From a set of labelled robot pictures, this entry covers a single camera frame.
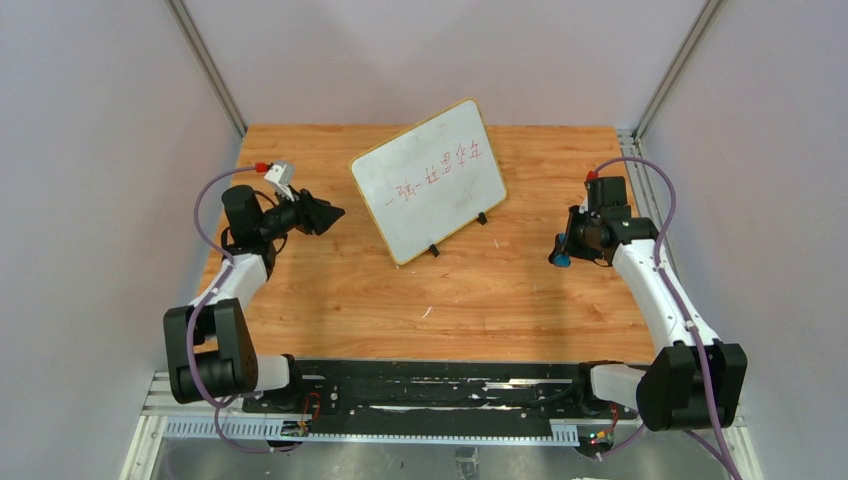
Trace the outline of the blue whiteboard eraser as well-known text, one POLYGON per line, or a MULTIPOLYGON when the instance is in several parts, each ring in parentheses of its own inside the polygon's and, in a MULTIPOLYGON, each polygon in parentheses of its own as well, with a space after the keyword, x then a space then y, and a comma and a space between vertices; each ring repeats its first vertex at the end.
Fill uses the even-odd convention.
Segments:
POLYGON ((548 262, 558 268, 568 268, 571 265, 570 255, 566 251, 567 235, 558 232, 555 235, 554 247, 548 256, 548 262))

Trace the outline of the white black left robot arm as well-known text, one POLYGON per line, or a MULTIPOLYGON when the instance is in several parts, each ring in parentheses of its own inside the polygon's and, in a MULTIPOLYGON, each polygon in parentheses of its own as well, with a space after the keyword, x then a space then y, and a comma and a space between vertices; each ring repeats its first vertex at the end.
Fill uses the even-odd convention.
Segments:
POLYGON ((260 356, 245 309, 273 273, 278 250, 292 230, 327 232, 345 211, 302 189, 263 209, 247 185, 222 195, 231 242, 221 242, 221 269, 190 304, 163 317, 171 392, 180 404, 287 389, 298 382, 291 355, 260 356))

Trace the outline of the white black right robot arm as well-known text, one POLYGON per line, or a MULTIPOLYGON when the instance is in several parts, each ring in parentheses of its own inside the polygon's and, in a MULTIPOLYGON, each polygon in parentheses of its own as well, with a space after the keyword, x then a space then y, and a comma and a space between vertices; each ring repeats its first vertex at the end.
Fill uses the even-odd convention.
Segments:
POLYGON ((617 361, 580 364, 583 403, 627 407, 651 431, 731 426, 748 366, 743 348, 722 341, 694 308, 670 269, 659 229, 633 215, 626 180, 590 173, 585 187, 587 198, 570 207, 549 260, 612 267, 649 328, 656 356, 644 370, 617 361))

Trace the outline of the yellow-framed whiteboard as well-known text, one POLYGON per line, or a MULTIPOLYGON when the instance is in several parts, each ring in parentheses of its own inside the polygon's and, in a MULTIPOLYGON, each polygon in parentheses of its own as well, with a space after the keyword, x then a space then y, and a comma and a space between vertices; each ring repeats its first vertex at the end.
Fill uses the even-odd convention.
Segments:
POLYGON ((507 197, 478 103, 463 99, 355 157, 350 171, 397 265, 507 197))

